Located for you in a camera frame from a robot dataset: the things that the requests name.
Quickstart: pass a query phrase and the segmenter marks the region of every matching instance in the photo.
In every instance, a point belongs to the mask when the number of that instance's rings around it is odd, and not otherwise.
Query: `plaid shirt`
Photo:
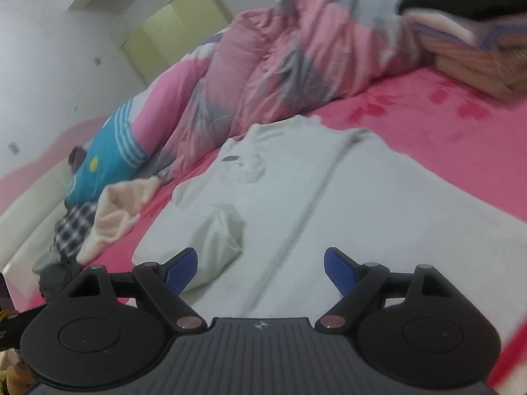
[[[78,253],[93,227],[96,210],[97,202],[75,205],[55,224],[54,244],[62,258]]]

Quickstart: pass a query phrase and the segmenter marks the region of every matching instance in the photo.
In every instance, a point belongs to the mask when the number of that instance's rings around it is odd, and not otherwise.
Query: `pink bedsheet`
[[[373,84],[367,91],[311,113],[334,129],[367,127],[388,145],[477,198],[527,221],[527,100],[500,104],[472,88],[422,68]],[[110,272],[132,268],[139,241],[183,180],[206,170],[209,154],[162,188],[134,229],[97,260]],[[31,306],[41,303],[35,298]]]

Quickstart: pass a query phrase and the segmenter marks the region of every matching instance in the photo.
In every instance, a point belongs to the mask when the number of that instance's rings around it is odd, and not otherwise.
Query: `logo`
[[[269,324],[265,321],[260,321],[260,322],[257,322],[254,327],[256,329],[259,329],[260,331],[263,331],[265,330],[265,328],[267,328],[269,326]]]

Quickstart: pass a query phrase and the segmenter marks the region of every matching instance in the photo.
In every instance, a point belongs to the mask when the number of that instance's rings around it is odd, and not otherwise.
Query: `stack of folded clothes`
[[[527,0],[403,0],[399,13],[438,70],[502,101],[527,92]]]

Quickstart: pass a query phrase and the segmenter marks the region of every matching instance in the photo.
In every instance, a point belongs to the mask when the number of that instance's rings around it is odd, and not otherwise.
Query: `gray base plate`
[[[31,395],[75,392],[38,384]],[[175,340],[147,374],[103,395],[492,395],[483,383],[451,391],[413,388],[365,364],[343,336],[307,319],[218,319]]]

